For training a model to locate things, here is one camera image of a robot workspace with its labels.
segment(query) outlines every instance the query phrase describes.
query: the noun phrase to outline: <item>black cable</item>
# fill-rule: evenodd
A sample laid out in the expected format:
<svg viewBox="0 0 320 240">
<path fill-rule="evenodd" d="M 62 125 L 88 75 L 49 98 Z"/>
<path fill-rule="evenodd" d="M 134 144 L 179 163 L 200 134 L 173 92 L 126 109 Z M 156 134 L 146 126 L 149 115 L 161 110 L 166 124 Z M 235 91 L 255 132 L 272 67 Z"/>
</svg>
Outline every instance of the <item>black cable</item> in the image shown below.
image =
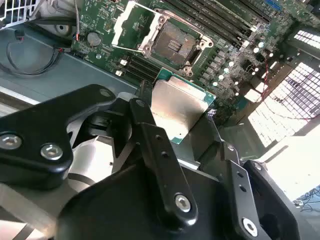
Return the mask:
<svg viewBox="0 0 320 240">
<path fill-rule="evenodd" d="M 18 41 L 14 41 L 14 42 L 9 42 L 7 44 L 7 48 L 6 48 L 6 56 L 8 58 L 8 61 L 9 63 L 12 65 L 12 67 L 14 69 L 10 69 L 8 67 L 6 67 L 5 65 L 3 65 L 2 63 L 0 63 L 0 69 L 3 70 L 4 72 L 8 73 L 8 74 L 11 74 L 13 76 L 16 76 L 16 77 L 19 77 L 19 78 L 33 78 L 33 77 L 38 77 L 38 76 L 41 76 L 43 75 L 44 73 L 46 73 L 47 71 L 49 71 L 50 69 L 52 69 L 53 67 L 55 67 L 60 58 L 61 58 L 61 53 L 62 53 L 62 48 L 53 48 L 52 49 L 52 56 L 49 60 L 49 62 L 35 70 L 34 72 L 26 72 L 22 69 L 20 69 L 13 61 L 12 57 L 11 57 L 11 45 L 12 44 L 21 44 L 23 42 L 23 38 L 18 40 Z"/>
</svg>

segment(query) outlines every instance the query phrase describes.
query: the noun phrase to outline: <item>metal plate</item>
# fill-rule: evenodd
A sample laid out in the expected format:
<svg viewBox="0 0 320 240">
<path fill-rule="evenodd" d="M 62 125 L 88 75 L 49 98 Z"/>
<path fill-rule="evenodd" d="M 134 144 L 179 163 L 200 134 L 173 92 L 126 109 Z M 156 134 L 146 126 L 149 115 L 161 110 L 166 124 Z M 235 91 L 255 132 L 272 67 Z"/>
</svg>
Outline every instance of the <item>metal plate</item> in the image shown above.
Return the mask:
<svg viewBox="0 0 320 240">
<path fill-rule="evenodd" d="M 190 91 L 178 88 L 177 81 L 181 80 L 173 78 L 174 83 L 171 80 L 156 82 L 151 111 L 156 125 L 165 129 L 172 142 L 179 144 L 206 111 L 208 104 Z"/>
</svg>

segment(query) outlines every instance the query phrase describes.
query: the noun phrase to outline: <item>green circuit board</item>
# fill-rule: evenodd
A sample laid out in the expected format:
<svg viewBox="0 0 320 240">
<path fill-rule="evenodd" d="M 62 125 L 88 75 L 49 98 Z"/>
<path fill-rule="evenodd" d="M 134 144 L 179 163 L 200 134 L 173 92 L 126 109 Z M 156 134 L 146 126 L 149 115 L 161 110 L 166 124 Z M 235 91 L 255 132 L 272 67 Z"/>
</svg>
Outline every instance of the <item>green circuit board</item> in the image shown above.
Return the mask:
<svg viewBox="0 0 320 240">
<path fill-rule="evenodd" d="M 72 51 L 136 86 L 143 80 L 156 81 L 160 70 L 166 69 L 212 93 L 217 103 L 232 111 L 241 83 L 253 77 L 253 69 L 258 69 L 257 74 L 266 69 L 257 54 L 267 58 L 268 53 L 277 52 L 295 19 L 311 26 L 320 23 L 294 0 L 135 0 L 115 46 L 115 25 L 127 13 L 129 2 L 84 0 L 80 38 L 73 41 Z M 175 17 L 162 24 L 146 54 L 140 46 L 151 32 L 155 10 L 174 13 Z M 99 44 L 88 41 L 92 33 L 98 35 Z M 199 50 L 205 38 L 212 45 Z M 263 46 L 253 53 L 259 42 Z M 184 72 L 186 66 L 192 74 Z"/>
</svg>

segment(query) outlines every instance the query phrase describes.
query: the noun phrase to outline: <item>screw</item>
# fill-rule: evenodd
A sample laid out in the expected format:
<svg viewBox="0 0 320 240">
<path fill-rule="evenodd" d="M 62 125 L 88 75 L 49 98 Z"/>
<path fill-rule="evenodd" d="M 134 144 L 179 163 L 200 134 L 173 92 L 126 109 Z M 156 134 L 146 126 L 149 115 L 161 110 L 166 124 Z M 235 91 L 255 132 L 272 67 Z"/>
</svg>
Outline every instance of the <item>screw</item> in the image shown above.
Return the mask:
<svg viewBox="0 0 320 240">
<path fill-rule="evenodd" d="M 179 194 L 175 196 L 175 205 L 185 213 L 190 212 L 191 210 L 191 204 L 187 197 Z"/>
<path fill-rule="evenodd" d="M 163 16 L 159 17 L 158 22 L 159 22 L 160 24 L 163 24 L 165 21 L 166 21 L 166 19 L 165 19 Z"/>
<path fill-rule="evenodd" d="M 64 153 L 62 149 L 55 144 L 46 144 L 41 148 L 41 156 L 48 160 L 58 160 Z"/>
<path fill-rule="evenodd" d="M 231 151 L 235 150 L 234 147 L 231 144 L 228 144 L 227 146 L 228 146 L 229 150 L 231 150 Z"/>
<path fill-rule="evenodd" d="M 258 163 L 255 162 L 255 163 L 254 163 L 254 166 L 255 166 L 256 169 L 258 169 L 259 171 L 261 171 L 262 168 L 261 168 L 261 166 L 260 166 Z"/>
<path fill-rule="evenodd" d="M 137 100 L 137 101 L 135 101 L 140 107 L 144 107 L 145 106 L 145 103 L 143 102 L 143 101 L 141 101 L 141 100 Z"/>
<path fill-rule="evenodd" d="M 5 150 L 14 150 L 21 146 L 22 140 L 14 134 L 4 134 L 0 136 L 0 148 Z"/>
<path fill-rule="evenodd" d="M 244 226 L 244 229 L 252 236 L 252 237 L 257 237 L 258 236 L 258 229 L 256 225 L 247 218 L 242 219 L 242 224 Z"/>
</svg>

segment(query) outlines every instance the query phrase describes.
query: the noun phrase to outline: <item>black ram slot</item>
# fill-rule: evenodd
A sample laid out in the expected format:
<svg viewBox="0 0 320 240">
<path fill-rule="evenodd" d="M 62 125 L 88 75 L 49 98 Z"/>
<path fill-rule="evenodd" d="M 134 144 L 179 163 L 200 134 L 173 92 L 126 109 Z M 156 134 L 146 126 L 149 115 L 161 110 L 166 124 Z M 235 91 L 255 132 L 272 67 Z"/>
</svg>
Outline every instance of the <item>black ram slot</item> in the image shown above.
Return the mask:
<svg viewBox="0 0 320 240">
<path fill-rule="evenodd" d="M 228 21 L 231 25 L 237 26 L 239 29 L 241 29 L 241 31 L 251 32 L 250 30 L 250 28 L 252 27 L 251 25 L 248 25 L 245 22 L 242 22 L 240 19 L 228 13 L 216 2 L 212 0 L 197 0 L 197 2 L 199 2 L 200 4 L 203 5 L 203 7 L 208 8 L 212 12 L 215 12 L 221 18 Z"/>
<path fill-rule="evenodd" d="M 131 73 L 135 73 L 136 75 L 142 77 L 143 79 L 151 81 L 151 82 L 153 82 L 153 80 L 155 80 L 155 78 L 156 78 L 156 76 L 152 76 L 152 75 L 148 74 L 147 72 L 145 72 L 144 70 L 141 70 L 133 65 L 128 65 L 126 70 Z"/>
<path fill-rule="evenodd" d="M 154 77 L 156 77 L 159 73 L 159 70 L 155 70 L 155 69 L 152 69 L 151 67 L 147 67 L 143 63 L 138 61 L 130 61 L 130 65 L 135 66 L 136 68 L 139 68 L 141 70 L 144 70 L 150 73 L 150 75 L 154 75 Z"/>
<path fill-rule="evenodd" d="M 219 26 L 224 26 L 224 30 L 227 31 L 229 34 L 236 37 L 241 37 L 242 39 L 246 39 L 247 36 L 243 35 L 240 32 L 242 29 L 238 29 L 237 26 L 230 24 L 228 21 L 220 17 L 219 15 L 215 14 L 213 11 L 209 10 L 207 7 L 204 7 L 201 3 L 198 3 L 194 0 L 181 0 L 184 4 L 188 5 L 190 8 L 197 11 L 202 16 L 206 16 L 209 20 L 213 23 L 218 24 Z"/>
<path fill-rule="evenodd" d="M 160 67 L 157 67 L 157 66 L 147 62 L 146 60 L 144 60 L 144 59 L 142 59 L 140 57 L 134 56 L 134 55 L 131 56 L 130 62 L 131 63 L 138 63 L 144 69 L 146 69 L 146 70 L 150 70 L 151 69 L 154 72 L 157 72 L 157 74 L 160 71 Z"/>
<path fill-rule="evenodd" d="M 177 8 L 179 11 L 185 13 L 188 15 L 191 19 L 194 21 L 202 24 L 203 26 L 207 27 L 211 32 L 219 35 L 220 37 L 224 38 L 231 44 L 235 46 L 241 46 L 242 44 L 238 41 L 238 39 L 234 36 L 230 36 L 226 31 L 224 31 L 221 27 L 219 27 L 217 24 L 211 22 L 210 20 L 206 19 L 203 16 L 200 16 L 196 11 L 194 11 L 192 8 L 188 7 L 184 3 L 180 2 L 180 5 L 178 5 L 176 0 L 166 0 L 169 4 L 171 4 L 173 7 Z"/>
<path fill-rule="evenodd" d="M 252 5 L 250 2 L 247 2 L 247 0 L 235 0 L 239 2 L 240 4 L 244 5 L 253 15 L 257 16 L 259 19 L 264 21 L 265 23 L 270 23 L 271 18 L 266 15 L 263 11 L 258 9 L 256 6 Z"/>
</svg>

